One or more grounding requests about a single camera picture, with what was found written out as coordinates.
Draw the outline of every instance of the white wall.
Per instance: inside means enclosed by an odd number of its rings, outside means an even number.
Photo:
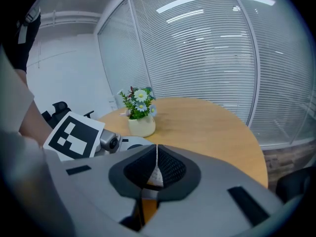
[[[53,103],[64,101],[75,113],[94,111],[98,119],[114,108],[111,90],[93,34],[38,41],[30,51],[27,81],[39,111],[54,113]]]

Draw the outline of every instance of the black slot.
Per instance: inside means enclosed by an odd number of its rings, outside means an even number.
[[[91,168],[88,166],[88,165],[84,165],[84,166],[80,166],[80,167],[75,167],[75,168],[69,168],[69,169],[66,169],[68,175],[75,175],[75,174],[78,174],[80,172],[84,172],[84,171],[87,171],[87,170],[90,170]]]
[[[253,226],[260,224],[269,217],[243,187],[233,187],[228,192]]]

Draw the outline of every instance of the person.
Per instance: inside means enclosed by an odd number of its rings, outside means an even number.
[[[40,7],[35,6],[34,8],[31,8],[25,17],[25,21],[21,24],[19,32],[13,38],[3,43],[9,61],[26,86],[28,86],[26,66],[29,52],[33,46],[39,28]],[[40,146],[45,143],[52,132],[52,128],[44,120],[34,101],[31,103],[24,116],[19,132],[23,136],[34,138]]]

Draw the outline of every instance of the potted plant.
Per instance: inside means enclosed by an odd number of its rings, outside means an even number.
[[[120,114],[127,116],[128,127],[133,136],[147,137],[152,135],[156,129],[153,117],[157,114],[155,105],[152,104],[153,90],[146,88],[130,88],[126,96],[121,90],[118,93],[123,98],[123,103],[127,107],[126,112]]]

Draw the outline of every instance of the round wooden table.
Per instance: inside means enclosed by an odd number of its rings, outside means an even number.
[[[208,101],[193,98],[159,98],[156,131],[146,137],[155,144],[190,150],[229,162],[268,187],[266,162],[249,128],[233,113]],[[124,108],[111,112],[99,121],[105,128],[130,136]]]

